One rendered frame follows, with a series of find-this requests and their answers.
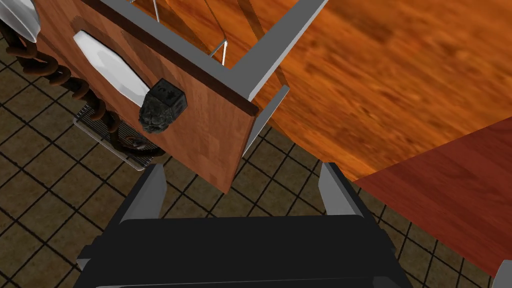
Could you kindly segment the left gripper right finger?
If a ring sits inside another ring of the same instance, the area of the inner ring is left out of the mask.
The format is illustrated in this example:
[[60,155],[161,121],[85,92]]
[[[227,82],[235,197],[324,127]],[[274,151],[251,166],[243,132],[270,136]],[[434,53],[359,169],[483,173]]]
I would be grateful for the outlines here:
[[328,215],[358,215],[373,219],[370,210],[335,163],[322,163],[318,189]]

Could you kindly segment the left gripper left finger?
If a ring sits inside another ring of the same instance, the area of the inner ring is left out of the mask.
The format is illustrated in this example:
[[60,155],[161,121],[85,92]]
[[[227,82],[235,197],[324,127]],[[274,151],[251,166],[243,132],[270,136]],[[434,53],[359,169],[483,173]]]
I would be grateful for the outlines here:
[[163,165],[149,165],[108,224],[119,225],[127,220],[156,219],[161,212],[166,193],[167,182]]

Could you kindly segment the grey floor grate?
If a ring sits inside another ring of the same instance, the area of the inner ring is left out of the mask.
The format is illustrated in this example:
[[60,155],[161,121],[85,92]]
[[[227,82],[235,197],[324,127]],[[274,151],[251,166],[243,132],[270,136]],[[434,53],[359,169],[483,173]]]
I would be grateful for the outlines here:
[[135,150],[136,153],[126,153],[115,148],[111,143],[107,125],[101,120],[94,121],[91,119],[93,111],[89,105],[84,105],[78,114],[75,115],[73,124],[137,171],[144,170],[153,158],[162,156],[165,153],[123,120],[120,122],[117,130],[119,143],[131,150]]

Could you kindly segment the brown wooden drawer front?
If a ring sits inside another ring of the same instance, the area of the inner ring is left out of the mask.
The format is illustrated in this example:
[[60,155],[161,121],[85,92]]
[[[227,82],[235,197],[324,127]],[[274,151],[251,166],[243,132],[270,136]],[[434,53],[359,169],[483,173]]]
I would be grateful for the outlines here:
[[107,107],[137,130],[139,106],[87,60],[73,37],[90,34],[118,54],[149,87],[166,80],[187,107],[169,128],[148,138],[222,192],[243,156],[258,108],[220,81],[227,68],[126,0],[34,0],[38,48],[86,80]]

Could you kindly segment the black lumpy knob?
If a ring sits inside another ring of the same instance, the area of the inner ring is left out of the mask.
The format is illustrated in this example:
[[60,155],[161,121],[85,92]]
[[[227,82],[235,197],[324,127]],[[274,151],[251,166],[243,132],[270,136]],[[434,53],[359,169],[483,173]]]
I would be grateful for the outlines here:
[[139,110],[139,123],[148,134],[160,134],[187,107],[185,92],[162,78],[146,94]]

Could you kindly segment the dark red wooden cupboard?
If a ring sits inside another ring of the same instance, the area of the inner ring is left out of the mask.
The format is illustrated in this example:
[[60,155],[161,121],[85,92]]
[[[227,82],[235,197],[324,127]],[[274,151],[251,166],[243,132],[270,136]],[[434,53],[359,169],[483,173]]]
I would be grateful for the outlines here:
[[512,260],[512,117],[356,184],[491,276]]

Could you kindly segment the brown spiral coil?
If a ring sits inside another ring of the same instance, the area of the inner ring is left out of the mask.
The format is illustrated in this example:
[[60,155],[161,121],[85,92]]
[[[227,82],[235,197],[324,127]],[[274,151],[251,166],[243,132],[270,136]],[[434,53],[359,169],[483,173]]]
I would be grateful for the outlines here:
[[82,100],[93,109],[92,120],[100,120],[105,123],[110,134],[111,144],[115,148],[125,153],[136,153],[135,150],[119,143],[117,132],[121,123],[119,115],[114,111],[107,110],[106,103],[95,95],[87,81],[72,77],[68,67],[60,65],[54,57],[39,51],[35,43],[19,35],[1,19],[0,32],[8,45],[5,52],[16,57],[23,68],[23,73],[43,77],[49,81],[51,86],[61,86],[71,91],[73,99]]

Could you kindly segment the orange wooden cupboard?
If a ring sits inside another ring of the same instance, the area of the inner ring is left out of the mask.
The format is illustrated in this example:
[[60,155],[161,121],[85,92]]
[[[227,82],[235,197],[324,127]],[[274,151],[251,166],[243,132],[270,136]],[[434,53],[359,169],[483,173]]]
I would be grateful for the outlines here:
[[253,99],[350,180],[512,117],[512,0],[328,0]]

